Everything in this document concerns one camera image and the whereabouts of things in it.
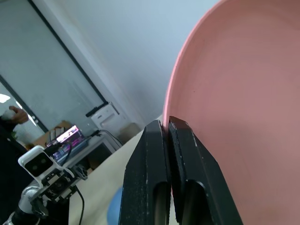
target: white camera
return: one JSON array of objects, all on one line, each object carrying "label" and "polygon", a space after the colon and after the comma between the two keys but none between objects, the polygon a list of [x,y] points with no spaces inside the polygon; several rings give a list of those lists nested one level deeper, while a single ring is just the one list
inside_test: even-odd
[{"label": "white camera", "polygon": [[49,157],[42,146],[36,146],[26,152],[18,159],[18,163],[39,183],[40,188],[44,186],[45,179],[49,180],[51,175],[58,171],[65,170],[74,177],[69,169],[60,166]]}]

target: robotic arm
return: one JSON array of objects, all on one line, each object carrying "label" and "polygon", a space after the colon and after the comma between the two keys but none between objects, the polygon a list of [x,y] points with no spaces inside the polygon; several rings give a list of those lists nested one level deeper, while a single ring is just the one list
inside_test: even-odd
[{"label": "robotic arm", "polygon": [[76,183],[87,179],[83,166],[60,166],[49,155],[53,148],[36,146],[18,160],[34,180],[23,190],[18,208],[4,225],[37,225],[48,216],[47,202],[64,202],[77,191]]}]

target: pink bowl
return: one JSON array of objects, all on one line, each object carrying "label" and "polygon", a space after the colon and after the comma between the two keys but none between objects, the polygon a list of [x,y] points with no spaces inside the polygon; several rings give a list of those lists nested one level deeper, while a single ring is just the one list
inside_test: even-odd
[{"label": "pink bowl", "polygon": [[172,73],[169,116],[218,161],[246,225],[300,224],[300,1],[224,0]]}]

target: white wall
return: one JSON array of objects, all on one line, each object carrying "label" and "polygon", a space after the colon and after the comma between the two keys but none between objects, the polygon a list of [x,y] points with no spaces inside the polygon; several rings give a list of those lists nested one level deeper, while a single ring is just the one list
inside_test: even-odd
[{"label": "white wall", "polygon": [[81,41],[89,45],[93,60],[105,70],[100,79],[106,79],[108,89],[120,88],[112,95],[116,99],[126,98],[126,104],[144,124],[162,113],[176,57],[194,25],[217,2],[44,1],[56,5],[60,15],[68,18],[69,25],[72,23],[72,29],[76,27],[80,31]]}]

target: desk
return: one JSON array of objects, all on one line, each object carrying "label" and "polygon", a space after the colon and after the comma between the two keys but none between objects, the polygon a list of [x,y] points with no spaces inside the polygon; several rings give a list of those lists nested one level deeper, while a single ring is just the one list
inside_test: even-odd
[{"label": "desk", "polygon": [[[109,203],[123,184],[126,164],[141,136],[142,132],[113,153],[86,181],[78,182],[77,186],[85,201],[82,225],[107,225]],[[78,225],[81,210],[82,201],[76,193],[70,199],[69,225]],[[177,225],[173,204],[170,210],[170,225]]]}]

